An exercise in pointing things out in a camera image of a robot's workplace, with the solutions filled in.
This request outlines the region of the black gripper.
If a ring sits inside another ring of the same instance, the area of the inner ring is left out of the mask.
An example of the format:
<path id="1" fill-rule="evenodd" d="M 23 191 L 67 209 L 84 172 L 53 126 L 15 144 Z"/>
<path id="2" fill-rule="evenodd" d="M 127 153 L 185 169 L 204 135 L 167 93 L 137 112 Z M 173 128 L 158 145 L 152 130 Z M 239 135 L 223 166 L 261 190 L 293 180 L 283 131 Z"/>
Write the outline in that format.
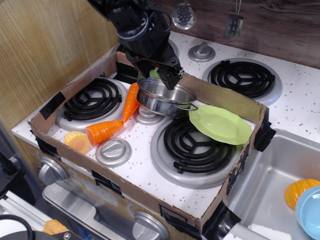
<path id="1" fill-rule="evenodd" d="M 126 48 L 128 61 L 145 77 L 156 71 L 168 90 L 182 79 L 184 69 L 169 46 L 171 24 L 162 9 L 119 9 L 118 41 Z"/>

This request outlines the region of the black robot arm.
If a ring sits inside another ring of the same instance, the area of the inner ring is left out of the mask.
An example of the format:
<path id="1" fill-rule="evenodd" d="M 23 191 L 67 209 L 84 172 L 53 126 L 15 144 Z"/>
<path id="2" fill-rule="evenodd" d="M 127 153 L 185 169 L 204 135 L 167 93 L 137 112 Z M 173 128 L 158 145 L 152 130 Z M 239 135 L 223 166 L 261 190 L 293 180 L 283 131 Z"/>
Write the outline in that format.
<path id="1" fill-rule="evenodd" d="M 89 3 L 116 29 L 125 55 L 145 77 L 151 70 L 169 90 L 183 77 L 179 58 L 169 43 L 171 16 L 147 0 L 91 0 Z"/>

